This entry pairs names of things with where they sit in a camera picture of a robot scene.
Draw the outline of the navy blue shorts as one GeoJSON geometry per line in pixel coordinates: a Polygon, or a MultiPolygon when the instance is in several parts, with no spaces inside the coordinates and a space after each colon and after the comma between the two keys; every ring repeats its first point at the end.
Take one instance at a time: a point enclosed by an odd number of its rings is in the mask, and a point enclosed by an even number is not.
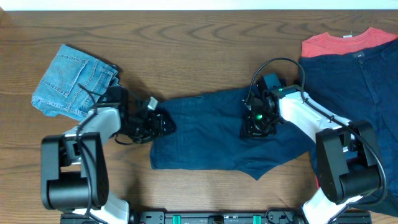
{"type": "Polygon", "coordinates": [[[241,138],[247,88],[176,98],[158,105],[176,125],[150,150],[153,169],[236,170],[260,179],[271,169],[315,148],[292,123],[264,139],[241,138]]]}

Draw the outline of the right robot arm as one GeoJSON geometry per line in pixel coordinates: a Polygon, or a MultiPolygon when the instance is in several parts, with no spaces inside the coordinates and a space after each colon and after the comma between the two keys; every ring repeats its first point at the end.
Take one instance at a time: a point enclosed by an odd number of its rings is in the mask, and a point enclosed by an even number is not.
{"type": "Polygon", "coordinates": [[[293,216],[294,223],[333,223],[345,211],[380,190],[387,180],[376,133],[367,121],[352,122],[312,100],[302,86],[259,87],[248,91],[242,135],[265,138],[277,124],[294,124],[316,145],[318,190],[293,216]]]}

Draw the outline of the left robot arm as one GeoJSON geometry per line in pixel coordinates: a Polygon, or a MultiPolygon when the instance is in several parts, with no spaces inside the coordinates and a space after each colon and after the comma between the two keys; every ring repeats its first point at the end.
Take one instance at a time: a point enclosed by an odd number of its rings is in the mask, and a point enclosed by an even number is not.
{"type": "Polygon", "coordinates": [[[130,204],[109,189],[103,147],[119,135],[145,144],[175,132],[176,125],[153,97],[135,97],[131,113],[132,95],[111,86],[77,126],[43,138],[40,196],[47,210],[62,212],[60,223],[140,223],[130,204]]]}

